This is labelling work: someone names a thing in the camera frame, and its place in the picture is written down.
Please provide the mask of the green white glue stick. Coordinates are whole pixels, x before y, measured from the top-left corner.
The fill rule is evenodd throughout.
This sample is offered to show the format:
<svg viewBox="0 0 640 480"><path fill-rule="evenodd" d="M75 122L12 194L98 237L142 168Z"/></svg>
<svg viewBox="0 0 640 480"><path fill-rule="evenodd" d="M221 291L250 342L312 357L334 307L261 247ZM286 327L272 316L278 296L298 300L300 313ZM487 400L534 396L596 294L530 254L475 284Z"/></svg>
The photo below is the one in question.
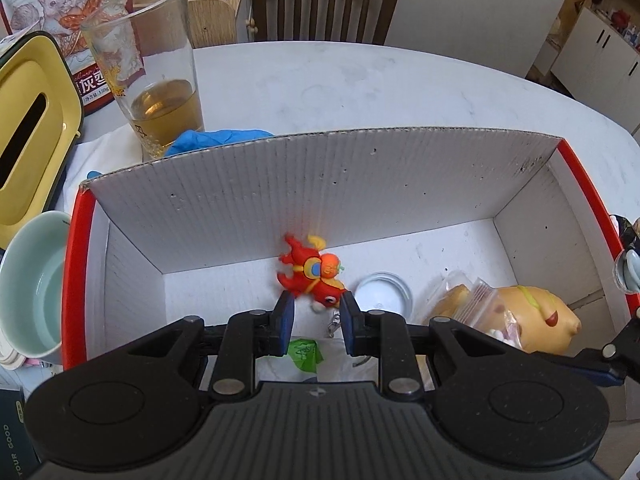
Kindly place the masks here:
<svg viewBox="0 0 640 480"><path fill-rule="evenodd" d="M288 344L288 356L294 365L304 373L316 374L323 362L318 342L312 339L295 339Z"/></svg>

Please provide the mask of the red cartoon keychain figure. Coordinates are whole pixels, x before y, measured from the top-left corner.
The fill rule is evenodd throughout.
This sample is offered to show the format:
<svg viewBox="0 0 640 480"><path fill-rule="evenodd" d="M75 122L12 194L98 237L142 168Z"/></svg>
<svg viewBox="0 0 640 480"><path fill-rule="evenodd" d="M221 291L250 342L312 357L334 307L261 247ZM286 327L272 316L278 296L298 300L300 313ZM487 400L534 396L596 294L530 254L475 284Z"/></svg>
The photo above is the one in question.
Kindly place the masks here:
<svg viewBox="0 0 640 480"><path fill-rule="evenodd" d="M291 233L286 233L283 239L288 252L280 255L279 261L290 267L291 274L278 272L279 284L294 297L308 296L315 307L338 308L346 287L337 278L342 270L340 258L324 252L326 240L308 235L307 243L303 243Z"/></svg>

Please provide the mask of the white round lid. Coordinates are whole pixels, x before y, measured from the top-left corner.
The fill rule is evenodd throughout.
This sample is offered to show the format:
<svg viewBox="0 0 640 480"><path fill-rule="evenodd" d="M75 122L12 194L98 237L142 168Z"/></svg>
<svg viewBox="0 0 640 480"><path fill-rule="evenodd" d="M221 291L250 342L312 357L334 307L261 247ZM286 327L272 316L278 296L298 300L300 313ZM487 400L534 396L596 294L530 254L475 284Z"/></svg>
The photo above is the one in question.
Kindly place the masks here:
<svg viewBox="0 0 640 480"><path fill-rule="evenodd" d="M406 320L411 316L411 290L395 274L380 272L366 276L357 285L354 297L361 311L388 311L399 314Z"/></svg>

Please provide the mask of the yellow plush toy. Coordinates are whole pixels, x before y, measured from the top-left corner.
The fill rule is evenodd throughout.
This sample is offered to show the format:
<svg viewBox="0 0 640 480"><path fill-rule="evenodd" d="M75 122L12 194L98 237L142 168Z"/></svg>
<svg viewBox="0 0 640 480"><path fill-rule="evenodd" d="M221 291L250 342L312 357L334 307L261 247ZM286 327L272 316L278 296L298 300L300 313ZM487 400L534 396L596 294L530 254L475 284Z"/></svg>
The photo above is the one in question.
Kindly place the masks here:
<svg viewBox="0 0 640 480"><path fill-rule="evenodd" d="M481 280L440 294L427 315L435 316L452 318L527 353L561 354L582 329L578 316L547 289L493 288Z"/></svg>

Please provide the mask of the red white cardboard box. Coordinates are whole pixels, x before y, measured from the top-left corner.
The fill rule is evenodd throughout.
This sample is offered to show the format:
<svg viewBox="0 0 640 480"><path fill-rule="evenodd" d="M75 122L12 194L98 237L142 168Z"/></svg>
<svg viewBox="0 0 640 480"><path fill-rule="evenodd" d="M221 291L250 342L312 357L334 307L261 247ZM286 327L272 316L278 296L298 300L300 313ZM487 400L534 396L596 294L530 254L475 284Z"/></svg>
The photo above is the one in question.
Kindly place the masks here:
<svg viewBox="0 0 640 480"><path fill-rule="evenodd" d="M73 367L194 314L268 309L292 235L336 255L336 284L378 272L422 315L439 278L534 285L578 306L602 292L615 326L639 299L572 144L463 128L299 133L167 157L81 183L70 222L62 356Z"/></svg>

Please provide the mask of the blue rubber glove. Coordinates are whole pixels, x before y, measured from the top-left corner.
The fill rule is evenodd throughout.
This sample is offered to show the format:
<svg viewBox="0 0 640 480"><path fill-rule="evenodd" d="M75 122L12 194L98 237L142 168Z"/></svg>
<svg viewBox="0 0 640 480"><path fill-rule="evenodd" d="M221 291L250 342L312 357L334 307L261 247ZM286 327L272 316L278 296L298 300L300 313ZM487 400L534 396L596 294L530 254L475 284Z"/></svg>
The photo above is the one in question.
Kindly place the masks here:
<svg viewBox="0 0 640 480"><path fill-rule="evenodd" d="M186 130L169 144L168 148L161 148L160 156L178 155L271 137L270 132L260 129L224 129L212 132ZM122 126L96 141L82 144L74 162L79 164L76 176L81 180L91 179L142 162L142 145L129 126Z"/></svg>

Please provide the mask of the light green ceramic mug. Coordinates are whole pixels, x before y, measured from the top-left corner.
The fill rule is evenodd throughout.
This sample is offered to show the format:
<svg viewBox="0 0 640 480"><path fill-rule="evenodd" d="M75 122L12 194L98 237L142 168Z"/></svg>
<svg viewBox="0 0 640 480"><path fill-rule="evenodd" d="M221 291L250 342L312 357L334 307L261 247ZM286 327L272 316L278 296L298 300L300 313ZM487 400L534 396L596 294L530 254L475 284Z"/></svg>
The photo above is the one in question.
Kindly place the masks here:
<svg viewBox="0 0 640 480"><path fill-rule="evenodd" d="M62 363L62 288L70 216L49 210L12 238L1 261L1 331L27 359Z"/></svg>

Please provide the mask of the dark green small box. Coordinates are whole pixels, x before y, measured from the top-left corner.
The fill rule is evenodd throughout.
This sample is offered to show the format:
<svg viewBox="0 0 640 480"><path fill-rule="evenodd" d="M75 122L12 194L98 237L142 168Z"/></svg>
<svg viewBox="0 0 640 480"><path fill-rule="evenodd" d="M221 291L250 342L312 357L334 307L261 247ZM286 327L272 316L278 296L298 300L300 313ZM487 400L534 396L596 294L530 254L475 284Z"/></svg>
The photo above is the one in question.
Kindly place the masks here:
<svg viewBox="0 0 640 480"><path fill-rule="evenodd" d="M2 479L27 479L40 465L24 424L24 393L20 387L1 388L0 474Z"/></svg>

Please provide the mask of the white kitchen cabinets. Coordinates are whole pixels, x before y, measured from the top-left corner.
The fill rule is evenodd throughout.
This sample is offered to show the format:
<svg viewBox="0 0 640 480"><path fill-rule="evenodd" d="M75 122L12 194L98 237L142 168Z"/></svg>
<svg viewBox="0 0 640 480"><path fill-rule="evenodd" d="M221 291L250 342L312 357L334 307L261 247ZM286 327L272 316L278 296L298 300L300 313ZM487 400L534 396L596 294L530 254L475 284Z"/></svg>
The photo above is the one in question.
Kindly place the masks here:
<svg viewBox="0 0 640 480"><path fill-rule="evenodd" d="M582 0L551 66L577 101L639 132L639 0Z"/></svg>

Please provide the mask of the yellow grey tissue box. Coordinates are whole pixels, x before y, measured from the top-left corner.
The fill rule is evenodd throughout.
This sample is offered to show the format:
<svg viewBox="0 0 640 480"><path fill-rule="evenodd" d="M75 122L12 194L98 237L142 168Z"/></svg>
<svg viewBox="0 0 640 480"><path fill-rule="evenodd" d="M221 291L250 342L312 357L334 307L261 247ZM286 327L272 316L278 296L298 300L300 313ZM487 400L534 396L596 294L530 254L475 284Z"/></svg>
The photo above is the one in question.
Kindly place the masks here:
<svg viewBox="0 0 640 480"><path fill-rule="evenodd" d="M30 32L1 57L1 248L58 196L81 99L58 45Z"/></svg>

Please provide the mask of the tall glass with tea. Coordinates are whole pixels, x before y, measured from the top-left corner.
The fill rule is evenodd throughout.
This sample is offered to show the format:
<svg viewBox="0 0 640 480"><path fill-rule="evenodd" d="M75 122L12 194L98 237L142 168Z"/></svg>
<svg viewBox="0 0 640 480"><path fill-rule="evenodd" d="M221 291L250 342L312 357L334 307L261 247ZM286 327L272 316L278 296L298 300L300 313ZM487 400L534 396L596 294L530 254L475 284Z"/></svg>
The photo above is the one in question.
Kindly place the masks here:
<svg viewBox="0 0 640 480"><path fill-rule="evenodd" d="M188 0L103 0L80 31L149 157L204 129Z"/></svg>

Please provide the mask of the red white snack bag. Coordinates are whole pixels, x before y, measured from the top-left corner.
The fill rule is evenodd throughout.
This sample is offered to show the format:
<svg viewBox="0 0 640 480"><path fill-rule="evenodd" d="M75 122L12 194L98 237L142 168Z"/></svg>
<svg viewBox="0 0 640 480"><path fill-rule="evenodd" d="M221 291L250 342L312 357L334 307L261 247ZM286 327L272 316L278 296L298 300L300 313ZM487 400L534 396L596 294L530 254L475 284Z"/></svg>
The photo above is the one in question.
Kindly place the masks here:
<svg viewBox="0 0 640 480"><path fill-rule="evenodd" d="M1 0L4 30L16 34L33 28L58 44L87 114L113 101L111 90L96 65L80 24L103 0Z"/></svg>

